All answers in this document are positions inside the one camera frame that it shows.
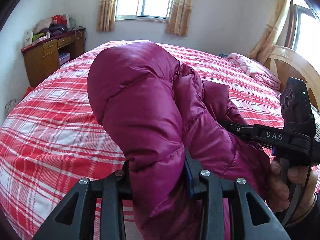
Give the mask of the person's right hand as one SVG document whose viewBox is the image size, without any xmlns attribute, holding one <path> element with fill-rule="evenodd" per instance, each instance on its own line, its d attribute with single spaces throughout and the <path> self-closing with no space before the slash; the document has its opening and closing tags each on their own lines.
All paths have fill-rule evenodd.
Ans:
<svg viewBox="0 0 320 240">
<path fill-rule="evenodd" d="M 287 171 L 287 177 L 293 184 L 304 185 L 308 179 L 304 196 L 297 207 L 291 222 L 296 222 L 308 215 L 315 207 L 316 195 L 315 189 L 318 181 L 318 175 L 313 170 L 309 171 L 307 167 L 292 167 Z M 289 207 L 290 191 L 288 186 L 281 178 L 281 165 L 277 158 L 271 161 L 270 190 L 267 196 L 267 205 L 273 212 L 282 212 Z"/>
</svg>

